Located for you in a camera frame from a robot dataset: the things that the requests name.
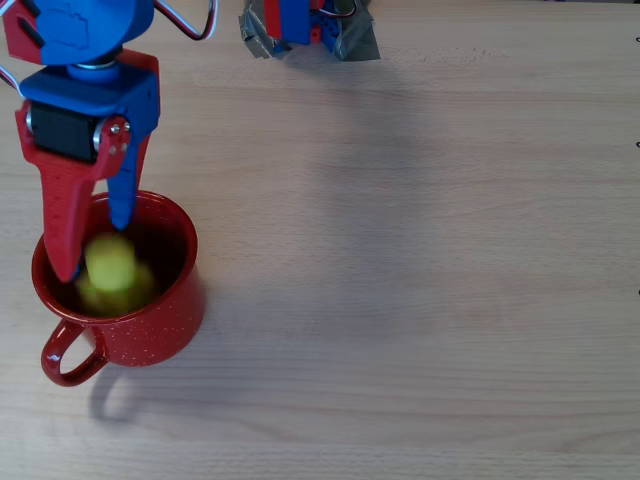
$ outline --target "red plastic part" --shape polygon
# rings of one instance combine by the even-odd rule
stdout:
[[[31,12],[21,2],[16,2],[2,16],[2,21],[9,55],[25,62],[42,65],[40,48],[20,27],[20,22],[27,22],[34,31],[38,30],[36,19]]]
[[[267,35],[282,39],[282,19],[280,18],[280,0],[264,0],[264,19]]]
[[[149,148],[149,140],[151,140],[151,135],[145,138],[140,144],[140,148],[138,148],[138,171],[136,172],[138,182],[136,183],[136,187],[140,187],[140,178],[142,178],[142,167],[144,167],[144,157],[147,156],[147,148]]]
[[[322,42],[322,26],[315,25],[311,27],[311,43]]]
[[[102,127],[102,143],[94,165],[70,160],[55,153],[40,150],[27,128],[31,102],[26,101],[16,112],[22,152],[27,162],[40,170],[44,204],[44,242],[49,260],[58,278],[69,282],[78,267],[82,253],[91,194],[99,180],[118,173],[126,155],[131,133],[126,131],[124,117],[107,119]],[[118,126],[118,133],[111,131]]]

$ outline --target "wooden table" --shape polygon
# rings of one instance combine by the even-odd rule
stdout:
[[[158,18],[135,44],[162,62],[142,186],[209,289],[160,366],[42,374],[39,177],[0,88],[0,478],[637,479],[640,8],[377,0],[383,60],[338,64],[253,59],[221,3],[209,43]]]

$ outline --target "mug handle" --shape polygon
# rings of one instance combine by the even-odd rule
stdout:
[[[63,387],[75,387],[89,380],[109,363],[96,347],[91,355],[76,368],[67,373],[60,371],[62,357],[84,329],[82,325],[62,320],[42,349],[42,370],[53,383]]]

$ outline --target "mug rim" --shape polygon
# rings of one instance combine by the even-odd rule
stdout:
[[[84,326],[111,325],[114,323],[128,322],[158,308],[165,301],[165,299],[172,295],[178,288],[180,288],[180,286],[188,279],[189,275],[191,275],[191,272],[195,268],[196,257],[198,255],[198,235],[196,233],[196,228],[191,221],[191,218],[189,217],[189,215],[187,215],[187,212],[185,212],[182,207],[180,207],[180,205],[175,203],[173,200],[165,197],[164,195],[145,190],[139,190],[136,194],[136,200],[139,200],[141,198],[161,202],[165,207],[168,207],[173,211],[173,213],[175,213],[175,218],[185,229],[184,235],[187,240],[187,258],[185,259],[184,265],[182,267],[182,270],[180,271],[180,275],[178,276],[178,278],[162,295],[160,295],[152,303],[145,305],[138,310],[127,313],[126,315],[120,315],[117,317],[93,317],[91,315],[74,312],[73,310],[64,307],[62,304],[60,304],[60,302],[58,302],[58,300],[56,300],[49,289],[44,286],[42,270],[36,268],[36,264],[39,263],[36,261],[38,259],[38,256],[43,254],[46,255],[43,234],[40,237],[40,240],[38,241],[36,249],[33,253],[31,262],[31,277],[38,297],[40,298],[42,303],[44,303],[44,305],[54,314],[62,317],[65,320],[79,323]],[[108,193],[99,193],[92,197],[91,205],[108,201],[108,199]]]

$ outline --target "white cable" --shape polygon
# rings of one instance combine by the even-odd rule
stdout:
[[[2,65],[0,65],[0,71],[9,79],[11,83],[13,83],[14,88],[18,91],[20,96],[24,98],[24,95],[22,95],[22,92],[20,91],[20,82],[18,82],[18,79],[14,77],[13,74]]]
[[[0,17],[3,16],[5,12],[9,10],[11,8],[11,5],[13,5],[14,3],[16,3],[16,0],[7,0],[7,3],[5,3],[2,7],[0,7]]]
[[[216,31],[216,28],[218,27],[218,12],[219,12],[219,4],[220,1],[219,0],[215,0],[215,10],[214,10],[214,15],[213,15],[213,27],[211,28],[211,32],[209,33],[209,35],[207,35],[207,37],[205,38],[205,40],[209,40],[211,37],[213,37],[213,34]],[[158,3],[161,3],[167,10],[169,10],[178,20],[180,20],[180,22],[182,22],[184,24],[185,27],[187,27],[189,30],[191,30],[194,34],[199,35],[200,32],[198,30],[195,29],[195,27],[193,25],[191,25],[189,22],[187,22],[185,20],[185,18],[180,15],[178,13],[178,11],[173,8],[171,5],[169,5],[166,0],[158,0]],[[213,4],[213,0],[209,0],[209,8],[211,8]]]
[[[340,18],[349,18],[355,15],[357,10],[358,10],[358,4],[356,3],[356,0],[353,0],[353,10],[351,10],[349,13],[346,13],[346,14],[340,13],[340,12],[330,12],[328,10],[325,10],[324,8],[321,8],[318,11],[329,18],[340,19]]]

